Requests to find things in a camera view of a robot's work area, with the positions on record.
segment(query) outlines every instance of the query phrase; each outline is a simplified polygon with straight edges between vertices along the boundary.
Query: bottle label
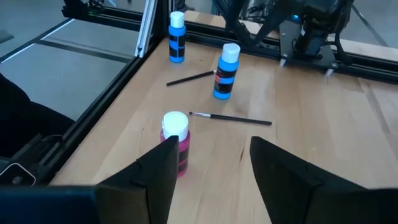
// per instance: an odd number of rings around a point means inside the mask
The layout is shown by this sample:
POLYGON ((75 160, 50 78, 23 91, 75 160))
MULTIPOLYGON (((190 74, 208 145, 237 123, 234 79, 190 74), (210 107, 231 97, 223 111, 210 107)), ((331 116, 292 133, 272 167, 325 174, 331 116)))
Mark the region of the bottle label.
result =
POLYGON ((189 147, 186 150, 180 152, 178 155, 178 171, 184 171, 188 167, 188 154, 189 147))
POLYGON ((236 70, 227 72, 220 67, 217 68, 214 90, 218 93, 231 93, 232 86, 235 81, 236 70))
POLYGON ((171 57, 185 56, 185 34, 181 36, 169 35, 169 46, 171 57))

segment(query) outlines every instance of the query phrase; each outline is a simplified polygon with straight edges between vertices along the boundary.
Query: cable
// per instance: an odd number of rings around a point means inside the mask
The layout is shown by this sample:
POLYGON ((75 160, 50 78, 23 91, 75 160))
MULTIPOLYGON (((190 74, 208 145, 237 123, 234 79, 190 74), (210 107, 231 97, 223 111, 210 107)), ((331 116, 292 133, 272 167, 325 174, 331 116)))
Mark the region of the cable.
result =
POLYGON ((372 27, 372 25, 365 19, 365 17, 360 13, 358 8, 353 4, 353 11, 359 17, 359 19, 363 22, 363 24, 368 28, 368 30, 372 33, 374 38, 379 42, 380 45, 384 47, 388 47, 387 42, 377 33, 377 31, 372 27))
MULTIPOLYGON (((351 7, 353 3, 352 2, 346 2, 345 5, 341 8, 340 11, 340 16, 344 17, 346 21, 348 21, 349 15, 351 13, 351 7)), ((346 54, 346 52, 343 49, 343 46, 341 45, 340 41, 340 34, 341 31, 343 31, 344 27, 346 25, 346 22, 340 22, 337 25, 336 28, 336 35, 335 35, 335 41, 326 41, 324 45, 334 45, 337 48, 337 54, 340 57, 340 60, 345 64, 345 65, 351 65, 353 63, 352 59, 346 54)))

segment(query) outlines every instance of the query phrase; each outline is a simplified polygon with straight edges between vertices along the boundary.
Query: wire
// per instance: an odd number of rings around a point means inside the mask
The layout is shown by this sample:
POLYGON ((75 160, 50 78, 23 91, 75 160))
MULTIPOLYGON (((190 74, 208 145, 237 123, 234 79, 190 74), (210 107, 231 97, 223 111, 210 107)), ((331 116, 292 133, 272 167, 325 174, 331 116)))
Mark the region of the wire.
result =
POLYGON ((353 11, 355 14, 359 17, 359 19, 362 21, 362 23, 368 28, 368 30, 372 33, 374 38, 379 42, 380 45, 384 47, 388 47, 387 42, 377 33, 377 31, 372 27, 372 25, 365 19, 365 17, 362 15, 362 13, 358 10, 358 8, 353 4, 353 11))

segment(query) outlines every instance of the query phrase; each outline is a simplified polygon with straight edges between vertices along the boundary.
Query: white bottle cap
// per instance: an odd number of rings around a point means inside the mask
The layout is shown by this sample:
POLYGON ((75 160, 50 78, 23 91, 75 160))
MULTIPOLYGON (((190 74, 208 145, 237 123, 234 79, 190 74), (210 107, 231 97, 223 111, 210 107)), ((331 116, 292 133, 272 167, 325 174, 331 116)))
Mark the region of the white bottle cap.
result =
POLYGON ((174 28, 183 28, 184 20, 183 12, 175 11, 170 14, 170 25, 174 28))
POLYGON ((182 112, 171 111, 163 116, 163 136, 168 139, 170 136, 178 136, 180 142, 188 136, 188 117, 182 112))
POLYGON ((241 48, 238 44, 224 44, 221 59, 226 63, 235 63, 239 60, 241 48))

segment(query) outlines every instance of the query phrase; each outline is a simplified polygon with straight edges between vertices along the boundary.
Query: paint bottle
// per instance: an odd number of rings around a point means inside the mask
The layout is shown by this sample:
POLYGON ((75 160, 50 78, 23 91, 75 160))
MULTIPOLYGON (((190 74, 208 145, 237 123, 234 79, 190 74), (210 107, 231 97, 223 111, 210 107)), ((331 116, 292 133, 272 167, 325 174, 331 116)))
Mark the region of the paint bottle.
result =
POLYGON ((185 55, 185 19, 183 12, 172 12, 169 25, 170 61, 181 63, 185 55))
POLYGON ((162 131, 160 140, 164 141, 170 136, 178 136, 179 154, 178 154, 178 178, 187 172, 188 155, 191 133, 189 131, 188 117, 182 112, 171 111, 163 116, 162 131))
POLYGON ((241 48, 238 44, 224 44, 223 53, 218 59, 216 81, 214 83, 213 95, 219 100, 227 100, 231 96, 236 71, 239 67, 239 53, 241 48))

